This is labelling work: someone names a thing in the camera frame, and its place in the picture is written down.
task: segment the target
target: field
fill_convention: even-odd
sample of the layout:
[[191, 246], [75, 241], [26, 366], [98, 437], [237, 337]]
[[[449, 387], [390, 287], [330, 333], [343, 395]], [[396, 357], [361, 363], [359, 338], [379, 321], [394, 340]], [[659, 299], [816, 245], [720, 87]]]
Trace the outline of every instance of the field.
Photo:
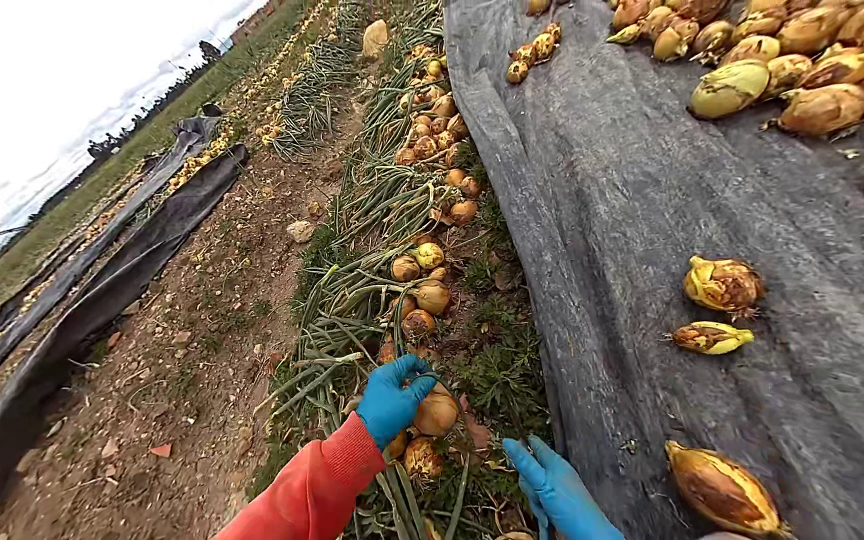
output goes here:
[[302, 18], [306, 2], [286, 0], [247, 43], [233, 47], [162, 113], [140, 129], [81, 186], [42, 216], [0, 255], [0, 302], [12, 295], [39, 267], [42, 259], [120, 186], [146, 155], [168, 148], [172, 126], [194, 117], [202, 104], [218, 101], [251, 69], [275, 54]]

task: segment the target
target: soil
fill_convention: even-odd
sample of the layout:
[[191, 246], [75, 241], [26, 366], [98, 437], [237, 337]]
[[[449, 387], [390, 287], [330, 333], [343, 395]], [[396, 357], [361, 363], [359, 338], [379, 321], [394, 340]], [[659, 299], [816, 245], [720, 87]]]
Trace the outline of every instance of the soil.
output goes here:
[[[363, 104], [339, 108], [335, 135], [306, 163], [252, 152], [138, 313], [96, 346], [55, 404], [51, 436], [16, 469], [0, 540], [209, 538], [246, 505], [264, 459], [253, 410], [295, 337], [303, 246], [286, 227], [326, 218], [361, 128]], [[152, 452], [164, 445], [167, 456]]]

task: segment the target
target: orange sleeve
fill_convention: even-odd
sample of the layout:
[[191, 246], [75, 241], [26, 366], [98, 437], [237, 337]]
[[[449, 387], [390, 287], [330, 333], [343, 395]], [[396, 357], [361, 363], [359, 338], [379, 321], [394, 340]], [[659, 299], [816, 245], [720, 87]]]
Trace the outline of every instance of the orange sleeve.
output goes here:
[[346, 528], [355, 497], [385, 460], [354, 412], [330, 437], [305, 445], [271, 485], [216, 540], [333, 540]]

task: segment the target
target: gloved hand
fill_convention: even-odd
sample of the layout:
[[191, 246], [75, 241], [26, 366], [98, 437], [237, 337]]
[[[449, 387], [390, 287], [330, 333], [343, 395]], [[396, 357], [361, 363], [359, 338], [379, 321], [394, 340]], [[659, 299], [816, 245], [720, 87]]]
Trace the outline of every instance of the gloved hand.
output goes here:
[[503, 439], [502, 446], [538, 521], [539, 540], [548, 540], [550, 521], [567, 540], [625, 540], [599, 509], [579, 473], [542, 439], [529, 435], [535, 457], [514, 439]]
[[437, 383], [432, 376], [417, 378], [408, 388], [406, 379], [431, 371], [425, 360], [405, 354], [398, 360], [375, 368], [368, 376], [365, 394], [356, 410], [379, 450], [389, 446], [416, 418], [419, 402]]

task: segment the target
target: blue glove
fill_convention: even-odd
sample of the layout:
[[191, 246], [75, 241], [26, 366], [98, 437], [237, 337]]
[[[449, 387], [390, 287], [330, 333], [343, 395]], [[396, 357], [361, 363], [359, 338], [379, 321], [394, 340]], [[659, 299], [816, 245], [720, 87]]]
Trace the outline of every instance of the blue glove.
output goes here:
[[517, 440], [503, 439], [502, 446], [538, 521], [539, 540], [548, 540], [550, 521], [567, 540], [625, 540], [599, 509], [579, 473], [542, 439], [529, 435], [535, 457]]
[[433, 376], [421, 376], [408, 388], [402, 388], [406, 379], [430, 371], [425, 360], [406, 354], [375, 368], [368, 376], [366, 392], [356, 412], [379, 450], [389, 446], [402, 430], [412, 424], [419, 402], [426, 399], [437, 383]]

